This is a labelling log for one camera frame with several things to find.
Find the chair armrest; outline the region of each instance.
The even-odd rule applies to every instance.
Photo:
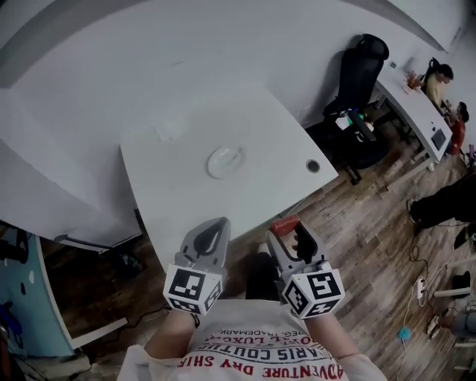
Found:
[[[369,127],[365,124],[365,122],[360,119],[358,116],[357,112],[355,111],[349,111],[347,113],[349,116],[350,120],[360,129],[360,132],[362,132],[362,135],[368,140],[368,141],[376,141],[377,138],[375,135],[372,133],[372,131],[369,130]]]

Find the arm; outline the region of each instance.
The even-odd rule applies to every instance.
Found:
[[[172,310],[164,323],[144,347],[154,359],[178,359],[187,354],[188,345],[195,332],[191,314]]]
[[[337,359],[360,353],[354,341],[332,313],[305,320],[307,330],[315,342]]]

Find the white desk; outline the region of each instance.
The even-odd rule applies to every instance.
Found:
[[[387,189],[398,187],[404,181],[415,176],[421,170],[424,170],[432,162],[440,161],[446,151],[448,142],[451,139],[451,130],[445,120],[435,109],[431,101],[421,90],[413,91],[407,94],[405,74],[398,70],[386,67],[382,70],[377,80],[377,88],[391,103],[394,109],[405,119],[408,126],[415,132],[417,138],[422,142],[425,150],[418,154],[414,161],[420,160],[428,154],[428,158],[417,165],[410,172],[406,173],[400,179],[387,186]],[[446,142],[438,150],[431,141],[431,137],[441,129],[446,137]]]
[[[332,165],[297,121],[263,87],[216,94],[185,112],[167,140],[148,129],[121,145],[142,220],[164,269],[185,234],[225,216],[231,239],[271,219],[337,177]],[[219,147],[241,147],[243,165],[224,179],[206,165]],[[314,159],[321,169],[306,168]]]

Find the red handle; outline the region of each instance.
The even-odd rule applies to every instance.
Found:
[[[278,237],[283,237],[291,233],[295,229],[299,221],[300,220],[298,216],[296,215],[289,216],[289,217],[283,218],[282,220],[273,222],[269,230],[272,231],[274,234],[276,234]]]

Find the woman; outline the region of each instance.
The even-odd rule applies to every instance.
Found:
[[[216,301],[198,327],[172,310],[144,348],[128,349],[118,380],[386,380],[334,315],[303,322],[280,305],[266,244],[250,268],[247,300]]]
[[[446,88],[453,79],[453,70],[449,65],[442,64],[438,66],[437,70],[432,75],[430,75],[426,83],[425,94],[441,115],[443,115],[441,103],[443,102]]]
[[[434,339],[440,332],[440,328],[445,328],[457,337],[476,337],[476,312],[467,311],[450,316],[450,310],[447,308],[441,315],[434,315],[428,323],[427,334]]]

